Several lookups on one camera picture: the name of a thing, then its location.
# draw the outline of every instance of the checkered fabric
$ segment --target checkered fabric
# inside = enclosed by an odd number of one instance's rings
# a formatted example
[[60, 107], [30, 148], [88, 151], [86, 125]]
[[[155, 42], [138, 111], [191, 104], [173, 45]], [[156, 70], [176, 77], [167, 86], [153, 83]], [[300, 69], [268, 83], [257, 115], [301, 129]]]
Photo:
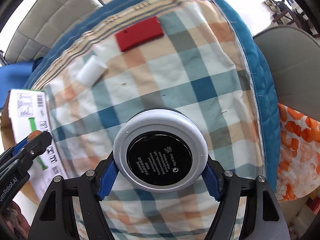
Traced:
[[[156, 15], [164, 37], [122, 53], [115, 33]], [[138, 112], [174, 108], [201, 130], [211, 158], [242, 177], [263, 174], [254, 94], [235, 32], [212, 0], [145, 0], [104, 19], [74, 42], [33, 85], [47, 94], [53, 137], [70, 177], [112, 151], [121, 126]], [[91, 87], [76, 77], [91, 55], [108, 66]], [[203, 239], [218, 203], [202, 178], [155, 194], [119, 174], [101, 202], [116, 239]], [[75, 200], [78, 228], [86, 234]], [[240, 233], [244, 199], [234, 237]]]

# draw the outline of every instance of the brown cardboard flap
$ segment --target brown cardboard flap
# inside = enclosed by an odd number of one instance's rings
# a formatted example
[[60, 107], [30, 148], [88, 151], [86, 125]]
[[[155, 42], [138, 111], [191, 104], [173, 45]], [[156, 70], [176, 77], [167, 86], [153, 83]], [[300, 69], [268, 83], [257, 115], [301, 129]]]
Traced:
[[[5, 100], [4, 107], [2, 109], [2, 113], [0, 116], [0, 131], [1, 131], [2, 143], [5, 151], [16, 144], [14, 140], [12, 124], [9, 118], [9, 111], [8, 111], [9, 95], [10, 95], [10, 91], [7, 95], [7, 98]], [[35, 203], [36, 205], [39, 205], [40, 201], [36, 196], [36, 193], [33, 190], [33, 187], [31, 186], [30, 182], [27, 182], [22, 187], [21, 192], [33, 203]]]

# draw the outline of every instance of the gray chair backrest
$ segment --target gray chair backrest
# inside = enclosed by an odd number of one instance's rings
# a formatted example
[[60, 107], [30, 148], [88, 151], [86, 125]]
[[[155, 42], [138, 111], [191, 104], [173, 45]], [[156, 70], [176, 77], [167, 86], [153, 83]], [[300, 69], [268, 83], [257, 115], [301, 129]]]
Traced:
[[45, 56], [65, 32], [102, 6], [100, 0], [37, 0], [16, 30], [4, 58], [13, 64]]
[[269, 64], [279, 103], [320, 121], [320, 46], [301, 29], [279, 26], [253, 37]]

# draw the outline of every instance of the quilted cushion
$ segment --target quilted cushion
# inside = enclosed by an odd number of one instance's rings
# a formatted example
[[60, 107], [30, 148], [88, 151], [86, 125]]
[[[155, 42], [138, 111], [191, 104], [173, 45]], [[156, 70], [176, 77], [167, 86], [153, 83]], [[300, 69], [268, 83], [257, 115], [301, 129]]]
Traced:
[[15, 32], [5, 59], [13, 64], [45, 56], [63, 33], [102, 6], [99, 0], [38, 0]]

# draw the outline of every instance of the orange floral stool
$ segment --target orange floral stool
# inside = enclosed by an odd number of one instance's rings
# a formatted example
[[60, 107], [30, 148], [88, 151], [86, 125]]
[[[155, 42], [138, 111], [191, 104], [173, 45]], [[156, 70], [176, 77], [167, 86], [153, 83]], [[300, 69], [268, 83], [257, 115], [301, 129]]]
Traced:
[[320, 186], [320, 122], [278, 104], [281, 146], [276, 197], [304, 197]]

